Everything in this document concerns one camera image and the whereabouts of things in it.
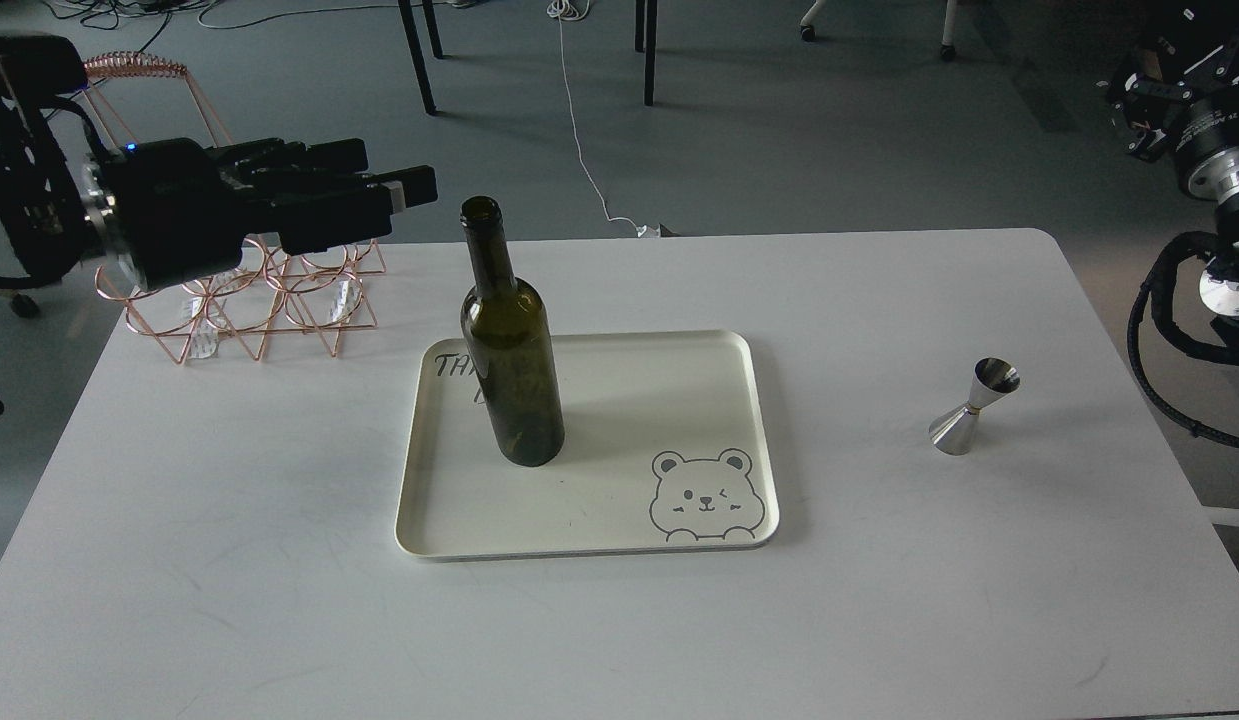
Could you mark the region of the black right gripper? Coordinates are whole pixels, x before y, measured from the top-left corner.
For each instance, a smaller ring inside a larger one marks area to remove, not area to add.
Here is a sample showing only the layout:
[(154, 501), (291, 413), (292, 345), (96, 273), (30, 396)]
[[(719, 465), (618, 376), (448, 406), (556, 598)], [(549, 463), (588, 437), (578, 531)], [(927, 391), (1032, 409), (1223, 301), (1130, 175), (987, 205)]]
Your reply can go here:
[(1239, 196), (1239, 95), (1194, 102), (1230, 87), (1239, 87), (1239, 1), (1160, 1), (1158, 40), (1123, 56), (1106, 102), (1114, 126), (1134, 133), (1127, 155), (1154, 164), (1175, 151), (1183, 193)]

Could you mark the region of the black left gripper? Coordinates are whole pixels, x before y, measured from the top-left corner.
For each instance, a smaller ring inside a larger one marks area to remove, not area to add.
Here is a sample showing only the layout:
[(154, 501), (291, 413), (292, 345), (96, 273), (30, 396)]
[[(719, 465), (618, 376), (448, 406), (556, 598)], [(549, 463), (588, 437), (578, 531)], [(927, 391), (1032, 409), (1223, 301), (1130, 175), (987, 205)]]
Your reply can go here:
[(235, 268), (249, 234), (290, 255), (377, 240), (392, 214), (439, 200), (430, 165), (368, 173), (359, 138), (263, 138), (203, 147), (190, 138), (93, 149), (87, 219), (142, 291)]

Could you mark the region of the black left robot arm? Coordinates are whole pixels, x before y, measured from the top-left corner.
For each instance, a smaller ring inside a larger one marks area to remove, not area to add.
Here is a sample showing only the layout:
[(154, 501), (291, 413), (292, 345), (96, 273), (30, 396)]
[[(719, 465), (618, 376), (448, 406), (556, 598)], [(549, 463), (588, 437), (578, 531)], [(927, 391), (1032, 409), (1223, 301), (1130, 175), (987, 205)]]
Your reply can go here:
[(92, 82), (108, 76), (188, 77), (147, 53), (81, 59), (69, 40), (0, 35), (0, 223), (24, 274), (0, 275), (20, 318), (28, 290), (76, 265), (112, 258), (130, 292), (102, 273), (138, 335), (183, 342), (171, 359), (212, 354), (221, 340), (261, 357), (273, 335), (317, 336), (336, 354), (366, 309), (361, 261), (392, 217), (437, 200), (435, 170), (372, 173), (364, 143), (230, 141), (190, 86), (212, 145), (190, 138), (119, 143), (97, 126)]

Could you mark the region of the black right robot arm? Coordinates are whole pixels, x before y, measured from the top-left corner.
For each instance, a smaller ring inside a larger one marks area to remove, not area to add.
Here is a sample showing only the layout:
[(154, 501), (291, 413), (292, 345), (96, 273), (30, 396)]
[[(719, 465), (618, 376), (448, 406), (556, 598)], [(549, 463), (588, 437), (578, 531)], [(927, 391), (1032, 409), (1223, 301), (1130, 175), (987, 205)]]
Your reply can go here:
[[(1239, 437), (1163, 400), (1144, 371), (1145, 318), (1181, 354), (1239, 366), (1239, 1), (1151, 1), (1149, 19), (1105, 90), (1126, 151), (1145, 164), (1168, 157), (1178, 190), (1213, 206), (1212, 230), (1186, 230), (1158, 252), (1127, 314), (1127, 363), (1151, 405), (1191, 436), (1239, 449)], [(1203, 264), (1198, 292), (1219, 342), (1180, 327), (1180, 266)]]

